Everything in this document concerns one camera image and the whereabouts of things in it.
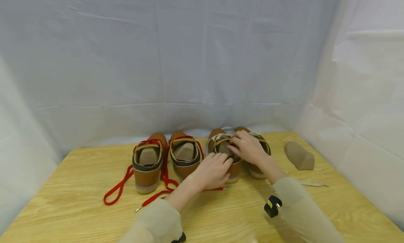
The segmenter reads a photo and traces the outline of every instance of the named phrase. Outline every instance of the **person's right hand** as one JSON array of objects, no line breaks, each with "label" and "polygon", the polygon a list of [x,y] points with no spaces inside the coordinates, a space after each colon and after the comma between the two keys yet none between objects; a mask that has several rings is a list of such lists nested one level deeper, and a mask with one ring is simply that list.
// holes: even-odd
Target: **person's right hand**
[{"label": "person's right hand", "polygon": [[200,191],[221,187],[230,177],[227,171],[232,163],[227,154],[210,153],[187,179],[194,180]]},{"label": "person's right hand", "polygon": [[230,144],[237,146],[228,146],[234,154],[257,166],[269,156],[265,153],[260,142],[244,130],[237,131],[234,137],[230,139]]}]

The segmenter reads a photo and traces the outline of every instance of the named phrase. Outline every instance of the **brown leather shoe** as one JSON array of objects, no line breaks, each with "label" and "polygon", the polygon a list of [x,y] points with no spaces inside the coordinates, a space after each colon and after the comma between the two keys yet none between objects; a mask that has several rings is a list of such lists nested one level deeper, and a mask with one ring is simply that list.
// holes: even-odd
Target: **brown leather shoe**
[{"label": "brown leather shoe", "polygon": [[[242,131],[242,130],[248,132],[251,136],[256,137],[258,139],[258,141],[261,143],[261,146],[264,149],[265,153],[267,153],[268,155],[271,155],[271,148],[269,147],[268,142],[264,139],[262,134],[257,133],[257,132],[251,132],[250,130],[248,130],[247,128],[242,127],[242,126],[236,128],[236,131]],[[266,178],[265,175],[261,172],[261,170],[254,164],[249,163],[248,170],[250,171],[250,174],[253,177],[261,178],[261,179]]]},{"label": "brown leather shoe", "polygon": [[236,182],[240,174],[240,157],[235,155],[227,146],[230,144],[229,140],[233,135],[226,133],[223,129],[213,129],[209,135],[209,139],[205,147],[205,155],[210,153],[226,153],[229,157],[233,158],[233,164],[230,166],[228,173],[230,178],[227,183]]},{"label": "brown leather shoe", "polygon": [[160,169],[166,146],[167,140],[164,134],[154,133],[133,149],[132,164],[138,193],[151,193],[159,186]]},{"label": "brown leather shoe", "polygon": [[168,157],[173,160],[174,169],[184,180],[199,166],[203,159],[202,148],[194,137],[175,131],[168,142]]}]

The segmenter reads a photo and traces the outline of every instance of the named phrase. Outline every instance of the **finger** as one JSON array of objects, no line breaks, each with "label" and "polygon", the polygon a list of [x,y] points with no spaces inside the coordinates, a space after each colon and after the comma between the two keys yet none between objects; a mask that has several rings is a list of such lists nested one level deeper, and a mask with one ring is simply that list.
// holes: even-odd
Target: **finger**
[{"label": "finger", "polygon": [[211,159],[211,158],[213,158],[215,155],[216,155],[216,153],[210,153],[208,156],[205,157],[205,160],[206,160],[206,159]]},{"label": "finger", "polygon": [[218,160],[222,155],[223,153],[217,153],[215,156],[213,156],[213,159]]},{"label": "finger", "polygon": [[222,153],[222,155],[218,158],[218,163],[223,164],[225,160],[227,160],[227,158],[229,158],[229,155],[226,153]]},{"label": "finger", "polygon": [[230,149],[235,155],[241,157],[240,156],[240,150],[237,147],[228,145],[227,148]]},{"label": "finger", "polygon": [[230,178],[230,173],[225,174],[225,176],[222,179],[220,179],[220,186],[225,184],[229,178]]},{"label": "finger", "polygon": [[229,142],[231,144],[234,144],[236,146],[239,146],[241,144],[241,139],[239,139],[238,137],[232,137]]},{"label": "finger", "polygon": [[240,139],[248,137],[248,133],[247,133],[246,131],[244,131],[244,132],[242,132],[242,131],[237,131],[237,132],[235,133],[235,135],[236,135],[237,137],[239,137]]},{"label": "finger", "polygon": [[229,157],[224,163],[223,163],[223,171],[227,172],[229,168],[231,167],[231,164],[233,164],[233,158]]}]

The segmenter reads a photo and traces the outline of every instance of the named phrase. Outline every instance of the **beige sleeve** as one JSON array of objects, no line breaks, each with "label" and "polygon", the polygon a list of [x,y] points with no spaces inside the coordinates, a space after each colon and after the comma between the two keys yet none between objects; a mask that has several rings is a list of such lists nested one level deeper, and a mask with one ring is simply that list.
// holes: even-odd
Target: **beige sleeve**
[{"label": "beige sleeve", "polygon": [[273,185],[275,196],[282,201],[279,208],[281,218],[309,243],[344,242],[334,225],[311,198],[300,183],[284,177]]},{"label": "beige sleeve", "polygon": [[160,198],[146,206],[120,243],[172,242],[182,235],[181,216]]}]

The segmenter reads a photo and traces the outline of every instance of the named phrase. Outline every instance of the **wooden table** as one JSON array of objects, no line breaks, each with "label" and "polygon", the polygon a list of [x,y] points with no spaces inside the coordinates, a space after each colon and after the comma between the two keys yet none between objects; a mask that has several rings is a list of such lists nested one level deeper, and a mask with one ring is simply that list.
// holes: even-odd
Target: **wooden table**
[{"label": "wooden table", "polygon": [[[324,160],[299,135],[266,133],[279,166],[300,181],[330,187],[305,188],[346,242],[404,242],[399,230],[366,197]],[[297,141],[316,156],[314,171],[299,171],[283,147]],[[206,139],[200,139],[202,145]],[[120,200],[105,206],[104,194],[122,180],[134,145],[78,148],[71,151],[45,185],[0,238],[0,242],[115,242],[136,219],[134,212],[150,195],[125,185]],[[172,162],[170,176],[176,179]],[[230,190],[204,191],[182,214],[188,242],[301,242],[279,217],[270,219],[263,206],[272,189],[252,178],[245,167]]]}]

